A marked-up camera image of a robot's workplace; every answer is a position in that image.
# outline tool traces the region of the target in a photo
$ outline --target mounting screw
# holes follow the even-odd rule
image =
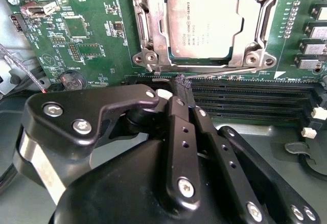
[[[63,110],[57,104],[48,104],[43,108],[43,112],[51,117],[59,117],[63,113]]]
[[[178,188],[184,197],[192,197],[194,195],[194,187],[191,182],[186,179],[178,181]]]
[[[203,117],[206,117],[206,113],[202,109],[200,109],[199,112]]]
[[[145,58],[149,62],[153,62],[153,61],[156,61],[157,60],[157,57],[153,53],[146,53]]]
[[[260,212],[260,210],[257,208],[257,206],[255,206],[254,203],[249,202],[247,205],[247,210],[250,213],[250,215],[253,217],[254,220],[256,220],[257,222],[262,221],[262,214]]]
[[[293,214],[299,219],[304,220],[303,214],[298,210],[298,208],[294,205],[291,205],[291,209],[293,211]]]
[[[312,211],[308,207],[305,207],[305,213],[307,214],[308,218],[310,218],[310,220],[313,220],[313,221],[316,220],[315,215],[312,213]]]
[[[245,57],[245,63],[247,65],[255,65],[255,63],[257,63],[258,60],[259,60],[259,55],[255,52],[250,52]]]
[[[85,119],[77,119],[73,123],[73,129],[79,134],[86,135],[91,132],[92,126]]]

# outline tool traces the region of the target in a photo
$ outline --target black cable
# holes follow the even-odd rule
[[[319,173],[319,172],[315,171],[313,168],[311,168],[311,166],[307,162],[307,157],[305,154],[298,155],[298,162],[300,163],[300,165],[302,166],[303,170],[306,173],[308,173],[308,174],[312,175],[313,177],[318,178],[320,180],[327,181],[327,175]]]
[[[0,194],[2,194],[17,175],[17,170],[13,164],[0,177]]]

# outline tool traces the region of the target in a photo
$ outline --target chip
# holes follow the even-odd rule
[[[238,0],[167,0],[172,55],[225,58],[241,31]]]

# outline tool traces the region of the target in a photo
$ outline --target motherboard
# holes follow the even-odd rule
[[[6,0],[68,90],[177,73],[312,83],[327,74],[327,0]]]

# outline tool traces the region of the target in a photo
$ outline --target wire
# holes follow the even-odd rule
[[[233,73],[241,73],[241,72],[250,72],[256,70],[255,67],[252,68],[242,68],[236,70],[229,70],[229,71],[220,71],[220,72],[210,72],[210,73],[202,73],[202,74],[195,74],[186,76],[185,79],[195,79],[195,78],[202,78],[208,76],[217,76],[217,75],[225,75],[225,74],[233,74]]]
[[[8,169],[0,177],[0,194],[2,194],[7,187],[12,183],[15,176],[17,175],[17,170],[13,164],[11,164]]]
[[[27,68],[25,68],[25,66],[22,64],[20,60],[12,56],[2,44],[0,44],[0,50],[5,54],[5,60],[7,61],[8,64],[11,61],[14,62],[17,65],[17,67],[23,70],[30,77],[30,79],[37,85],[37,87],[40,88],[42,93],[46,93],[42,84],[35,78],[35,76],[30,71],[28,71]]]
[[[302,166],[303,170],[306,173],[308,173],[311,176],[318,178],[320,180],[327,181],[327,175],[319,173],[319,172],[315,171],[313,168],[311,168],[311,166],[307,162],[307,157],[305,154],[298,155],[298,162],[300,163],[300,165]]]

